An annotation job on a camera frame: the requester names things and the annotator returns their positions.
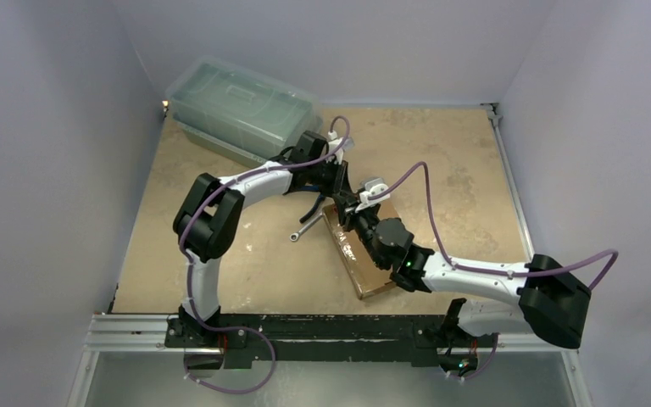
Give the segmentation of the brown cardboard express box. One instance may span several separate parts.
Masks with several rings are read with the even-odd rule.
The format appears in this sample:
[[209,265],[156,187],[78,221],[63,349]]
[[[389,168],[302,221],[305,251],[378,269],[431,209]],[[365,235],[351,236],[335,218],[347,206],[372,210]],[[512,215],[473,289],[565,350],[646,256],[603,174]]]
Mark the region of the brown cardboard express box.
[[344,231],[338,221],[336,205],[326,204],[322,213],[357,299],[366,300],[393,290],[396,284],[390,279],[390,271],[374,265],[355,230]]

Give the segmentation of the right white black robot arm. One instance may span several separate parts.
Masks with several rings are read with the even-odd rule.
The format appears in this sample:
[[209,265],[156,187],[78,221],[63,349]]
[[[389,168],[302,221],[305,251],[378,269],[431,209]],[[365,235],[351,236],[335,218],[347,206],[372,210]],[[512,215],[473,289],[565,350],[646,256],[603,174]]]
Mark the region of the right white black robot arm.
[[496,332],[532,332],[560,348],[577,349],[587,318],[591,289],[558,263],[536,254],[529,262],[488,263],[447,260],[414,242],[398,217],[380,218],[380,207],[361,209],[351,192],[333,197],[338,219],[355,231],[374,265],[386,270],[407,292],[462,293],[489,299],[489,304],[452,303],[442,334],[461,345],[472,337]]

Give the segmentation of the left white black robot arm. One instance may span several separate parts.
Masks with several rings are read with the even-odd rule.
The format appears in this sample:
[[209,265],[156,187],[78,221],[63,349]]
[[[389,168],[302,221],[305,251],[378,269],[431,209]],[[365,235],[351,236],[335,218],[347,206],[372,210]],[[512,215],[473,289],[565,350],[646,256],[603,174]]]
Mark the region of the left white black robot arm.
[[306,186],[332,195],[344,171],[342,156],[352,146],[349,135],[306,131],[295,146],[257,168],[235,176],[197,177],[173,222],[187,266],[178,319],[197,346],[207,347],[218,338],[220,261],[235,240],[243,210]]

